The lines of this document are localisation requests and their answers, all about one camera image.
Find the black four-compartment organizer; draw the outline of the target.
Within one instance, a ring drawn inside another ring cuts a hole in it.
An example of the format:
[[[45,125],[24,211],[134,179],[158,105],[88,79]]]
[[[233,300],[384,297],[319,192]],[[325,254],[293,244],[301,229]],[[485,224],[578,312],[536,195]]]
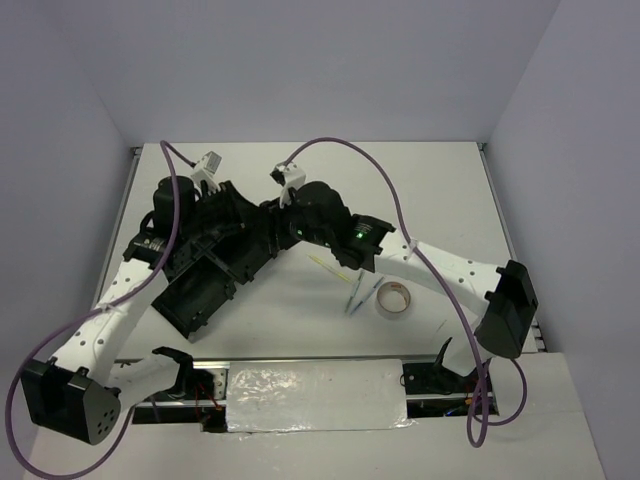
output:
[[[168,260],[167,288],[152,306],[184,338],[207,325],[210,317],[234,298],[239,285],[254,280],[257,272],[281,250],[271,250],[259,205],[235,188],[235,235],[225,243],[221,260]]]

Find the green pen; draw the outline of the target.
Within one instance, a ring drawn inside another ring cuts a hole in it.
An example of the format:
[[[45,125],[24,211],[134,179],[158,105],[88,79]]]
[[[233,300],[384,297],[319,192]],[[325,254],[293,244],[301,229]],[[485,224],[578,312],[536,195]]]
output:
[[[352,285],[349,298],[348,298],[347,303],[346,303],[345,308],[344,308],[344,313],[345,314],[349,313],[351,305],[353,304],[355,296],[358,293],[358,290],[360,288],[360,285],[361,285],[361,283],[363,281],[364,276],[365,276],[365,271],[361,269],[359,271],[359,273],[358,273],[358,276],[357,276],[355,282]]]

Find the blue pen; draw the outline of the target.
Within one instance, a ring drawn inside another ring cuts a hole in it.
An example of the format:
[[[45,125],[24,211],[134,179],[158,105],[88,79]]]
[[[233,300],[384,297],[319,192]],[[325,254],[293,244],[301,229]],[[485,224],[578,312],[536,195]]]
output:
[[[356,305],[351,309],[348,313],[349,316],[352,316],[356,311],[358,311],[378,290],[378,288],[382,285],[385,280],[385,276],[381,276],[373,286],[364,294],[364,296],[356,303]]]

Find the large clear tape roll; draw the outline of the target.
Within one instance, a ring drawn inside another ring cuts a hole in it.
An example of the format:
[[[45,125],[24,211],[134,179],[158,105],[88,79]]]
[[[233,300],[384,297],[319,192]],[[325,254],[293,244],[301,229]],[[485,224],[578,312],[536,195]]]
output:
[[[402,283],[390,281],[377,290],[375,308],[384,319],[396,321],[406,318],[411,312],[412,295]]]

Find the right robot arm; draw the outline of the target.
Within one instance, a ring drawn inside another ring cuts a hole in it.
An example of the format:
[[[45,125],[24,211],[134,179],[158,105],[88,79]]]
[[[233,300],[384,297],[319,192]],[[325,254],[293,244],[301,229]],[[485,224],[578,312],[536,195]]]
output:
[[[474,321],[461,321],[462,334],[439,353],[434,371],[442,389],[457,391],[477,366],[493,358],[522,355],[538,308],[522,263],[482,263],[406,239],[384,220],[351,212],[324,182],[306,184],[287,197],[261,206],[279,248],[299,242],[318,245],[343,267],[409,281],[448,297],[456,312],[475,314]]]

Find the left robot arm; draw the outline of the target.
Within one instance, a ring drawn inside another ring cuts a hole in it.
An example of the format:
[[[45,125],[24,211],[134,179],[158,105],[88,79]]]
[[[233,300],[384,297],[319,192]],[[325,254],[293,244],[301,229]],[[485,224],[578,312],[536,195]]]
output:
[[[215,398],[217,379],[193,357],[159,346],[147,357],[115,361],[148,308],[189,336],[236,293],[220,245],[243,230],[237,191],[197,192],[186,177],[162,180],[154,209],[125,250],[111,286],[93,314],[46,361],[28,361],[20,375],[34,424],[89,445],[101,443],[118,416],[155,394],[172,399]]]

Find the yellow pen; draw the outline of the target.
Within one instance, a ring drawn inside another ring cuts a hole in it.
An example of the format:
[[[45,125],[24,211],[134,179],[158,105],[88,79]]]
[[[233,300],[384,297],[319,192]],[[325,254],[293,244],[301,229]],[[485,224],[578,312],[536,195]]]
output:
[[[332,275],[340,278],[341,280],[345,281],[348,284],[354,284],[355,281],[348,277],[346,274],[342,273],[341,271],[339,271],[338,269],[330,266],[328,263],[324,262],[323,260],[321,260],[319,257],[314,256],[314,255],[307,255],[308,258],[310,260],[312,260],[313,262],[315,262],[317,265],[321,266],[323,269],[327,270],[328,272],[330,272]]]

